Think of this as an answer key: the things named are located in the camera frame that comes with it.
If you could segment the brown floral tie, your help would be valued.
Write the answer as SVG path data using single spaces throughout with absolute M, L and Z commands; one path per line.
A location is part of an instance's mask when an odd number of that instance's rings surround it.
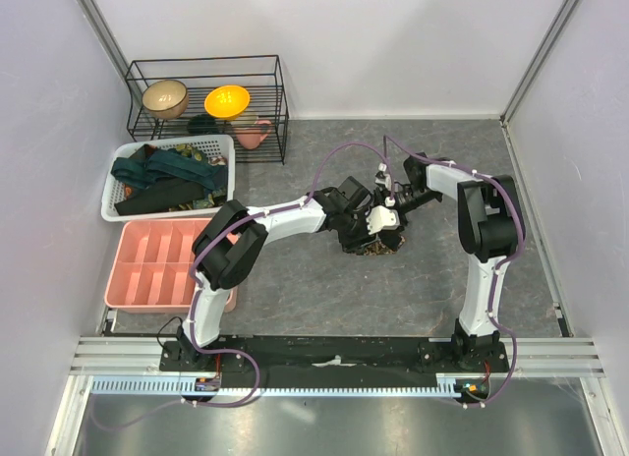
M 375 240 L 352 251 L 353 255 L 361 257 L 384 256 L 396 254 L 405 244 L 402 234 L 387 233 L 377 235 Z

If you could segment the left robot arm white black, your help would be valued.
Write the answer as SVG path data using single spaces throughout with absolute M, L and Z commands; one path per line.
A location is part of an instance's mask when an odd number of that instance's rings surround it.
M 344 252 L 360 253 L 377 239 L 372 213 L 381 199 L 348 177 L 338 188 L 312 191 L 287 203 L 246 207 L 230 200 L 224 204 L 193 242 L 195 290 L 188 315 L 177 330 L 175 363 L 184 371 L 204 371 L 232 356 L 258 371 L 249 353 L 215 349 L 212 343 L 219 337 L 232 290 L 249 276 L 262 248 L 296 235 L 335 231 Z

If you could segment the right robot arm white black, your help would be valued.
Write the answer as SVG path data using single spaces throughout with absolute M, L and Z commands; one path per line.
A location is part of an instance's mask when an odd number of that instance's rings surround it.
M 430 200 L 457 203 L 459 242 L 468 255 L 468 279 L 463 308 L 454 331 L 444 341 L 420 343 L 425 370 L 434 372 L 508 371 L 504 327 L 498 310 L 504 275 L 521 253 L 525 227 L 512 177 L 489 177 L 450 160 L 428 161 L 421 153 L 403 163 L 408 183 L 396 195 L 400 213 Z

